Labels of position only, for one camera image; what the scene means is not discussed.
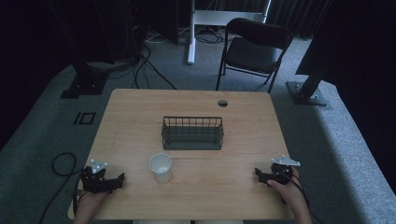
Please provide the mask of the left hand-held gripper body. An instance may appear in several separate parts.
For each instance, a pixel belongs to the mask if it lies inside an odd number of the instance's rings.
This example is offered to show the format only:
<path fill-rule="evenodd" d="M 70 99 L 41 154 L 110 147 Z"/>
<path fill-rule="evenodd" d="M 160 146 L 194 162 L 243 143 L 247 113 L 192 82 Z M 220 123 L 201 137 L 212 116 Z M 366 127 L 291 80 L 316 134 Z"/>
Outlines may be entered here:
<path fill-rule="evenodd" d="M 91 165 L 86 166 L 80 175 L 83 189 L 91 193 L 108 192 L 111 186 L 115 185 L 113 180 L 106 180 L 106 162 L 91 159 Z"/>

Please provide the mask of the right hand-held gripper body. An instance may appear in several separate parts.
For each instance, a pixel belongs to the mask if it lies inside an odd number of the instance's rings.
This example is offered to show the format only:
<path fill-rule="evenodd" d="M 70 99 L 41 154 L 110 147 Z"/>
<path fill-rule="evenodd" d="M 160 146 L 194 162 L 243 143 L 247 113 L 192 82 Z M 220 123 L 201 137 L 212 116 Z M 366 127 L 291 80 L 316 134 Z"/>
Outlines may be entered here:
<path fill-rule="evenodd" d="M 282 184 L 286 185 L 293 176 L 291 167 L 299 167 L 301 163 L 291 159 L 289 156 L 282 155 L 277 158 L 272 158 L 271 171 L 273 173 L 273 179 Z"/>

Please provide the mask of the person's right hand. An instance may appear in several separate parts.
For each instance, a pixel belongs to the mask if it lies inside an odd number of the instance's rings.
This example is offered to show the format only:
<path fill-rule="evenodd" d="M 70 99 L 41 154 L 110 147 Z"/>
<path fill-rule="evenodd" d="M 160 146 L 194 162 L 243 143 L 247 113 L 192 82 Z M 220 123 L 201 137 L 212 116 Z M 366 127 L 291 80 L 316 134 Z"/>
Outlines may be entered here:
<path fill-rule="evenodd" d="M 299 172 L 295 167 L 291 167 L 291 170 L 293 171 L 292 179 L 286 185 L 282 185 L 274 180 L 273 189 L 282 196 L 289 206 L 296 203 L 306 203 L 305 192 L 299 178 Z"/>

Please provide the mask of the person's left hand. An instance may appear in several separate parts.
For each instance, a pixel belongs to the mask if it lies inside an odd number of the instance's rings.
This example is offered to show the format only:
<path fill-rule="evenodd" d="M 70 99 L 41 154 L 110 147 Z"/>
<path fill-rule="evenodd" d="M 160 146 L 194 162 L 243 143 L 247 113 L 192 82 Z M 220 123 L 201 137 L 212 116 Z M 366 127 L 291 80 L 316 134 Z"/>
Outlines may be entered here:
<path fill-rule="evenodd" d="M 86 192 L 78 200 L 76 217 L 93 217 L 98 212 L 106 196 L 107 192 L 96 194 Z"/>

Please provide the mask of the white cup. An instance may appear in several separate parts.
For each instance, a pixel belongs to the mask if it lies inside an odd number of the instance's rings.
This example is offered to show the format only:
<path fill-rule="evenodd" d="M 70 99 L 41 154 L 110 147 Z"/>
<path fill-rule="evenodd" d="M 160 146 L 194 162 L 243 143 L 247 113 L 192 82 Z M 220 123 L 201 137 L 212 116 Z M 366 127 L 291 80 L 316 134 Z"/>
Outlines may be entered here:
<path fill-rule="evenodd" d="M 172 159 L 165 153 L 157 153 L 149 160 L 149 169 L 159 183 L 167 183 L 173 176 Z"/>

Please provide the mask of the black metal stand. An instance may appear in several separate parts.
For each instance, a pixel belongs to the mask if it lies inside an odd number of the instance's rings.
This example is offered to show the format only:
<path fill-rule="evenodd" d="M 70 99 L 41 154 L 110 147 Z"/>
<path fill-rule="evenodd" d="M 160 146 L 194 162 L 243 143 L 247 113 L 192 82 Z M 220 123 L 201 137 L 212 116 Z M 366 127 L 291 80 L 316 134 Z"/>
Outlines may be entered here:
<path fill-rule="evenodd" d="M 67 90 L 64 90 L 62 99 L 77 99 L 80 95 L 101 95 L 106 85 L 108 73 L 92 70 L 86 62 L 86 58 L 78 47 L 78 42 L 70 26 L 61 0 L 53 0 L 53 12 L 57 14 L 57 21 L 67 42 L 65 48 L 71 64 L 76 71 L 76 76 Z"/>
<path fill-rule="evenodd" d="M 327 5 L 323 8 L 322 18 L 318 22 L 317 33 L 314 35 L 296 71 L 297 75 L 307 75 L 307 79 L 304 82 L 288 81 L 286 83 L 296 105 L 329 107 L 328 102 L 318 89 L 318 85 L 323 79 L 324 70 L 327 67 L 326 54 L 323 53 L 325 46 L 323 44 L 324 34 L 321 26 L 326 21 L 326 15 L 331 8 L 332 1 L 326 0 Z"/>

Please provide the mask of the black folding chair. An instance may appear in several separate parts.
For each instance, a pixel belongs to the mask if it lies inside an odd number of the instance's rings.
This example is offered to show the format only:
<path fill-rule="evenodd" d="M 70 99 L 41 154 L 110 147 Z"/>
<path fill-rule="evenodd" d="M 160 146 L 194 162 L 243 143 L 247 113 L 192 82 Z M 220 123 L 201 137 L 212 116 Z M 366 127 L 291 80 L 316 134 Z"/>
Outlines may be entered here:
<path fill-rule="evenodd" d="M 282 59 L 293 40 L 288 28 L 274 24 L 235 18 L 225 27 L 216 90 L 227 70 L 234 70 L 270 81 L 271 92 Z"/>

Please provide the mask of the dark curtain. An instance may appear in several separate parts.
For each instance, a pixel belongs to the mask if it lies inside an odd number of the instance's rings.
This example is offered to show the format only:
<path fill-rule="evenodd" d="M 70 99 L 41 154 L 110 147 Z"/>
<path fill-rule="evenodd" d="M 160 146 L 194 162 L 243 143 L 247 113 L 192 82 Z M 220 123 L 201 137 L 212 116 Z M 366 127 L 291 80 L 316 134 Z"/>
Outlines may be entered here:
<path fill-rule="evenodd" d="M 332 0 L 271 0 L 267 23 L 287 27 L 295 35 L 316 34 Z"/>

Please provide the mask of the black floor socket frame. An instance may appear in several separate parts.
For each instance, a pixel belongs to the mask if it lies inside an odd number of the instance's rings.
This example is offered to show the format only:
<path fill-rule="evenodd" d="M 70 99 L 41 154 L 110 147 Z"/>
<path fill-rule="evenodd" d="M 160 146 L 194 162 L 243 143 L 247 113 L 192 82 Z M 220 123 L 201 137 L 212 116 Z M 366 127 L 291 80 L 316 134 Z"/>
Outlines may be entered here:
<path fill-rule="evenodd" d="M 73 124 L 74 125 L 91 125 L 94 122 L 95 116 L 96 116 L 95 112 L 78 112 Z"/>

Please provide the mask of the white desk frame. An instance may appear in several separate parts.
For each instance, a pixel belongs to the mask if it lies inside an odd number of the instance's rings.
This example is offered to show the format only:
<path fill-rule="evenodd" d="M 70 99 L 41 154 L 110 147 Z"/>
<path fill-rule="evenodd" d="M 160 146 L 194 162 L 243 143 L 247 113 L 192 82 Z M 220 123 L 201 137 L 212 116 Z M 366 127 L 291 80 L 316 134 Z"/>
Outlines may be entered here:
<path fill-rule="evenodd" d="M 188 50 L 188 64 L 195 63 L 195 26 L 196 25 L 214 25 L 225 26 L 229 21 L 235 18 L 244 18 L 252 21 L 266 23 L 269 8 L 272 0 L 265 0 L 261 12 L 240 12 L 240 11 L 218 11 L 218 10 L 198 10 L 195 8 L 195 0 L 191 0 L 191 25 L 190 25 L 190 44 Z"/>

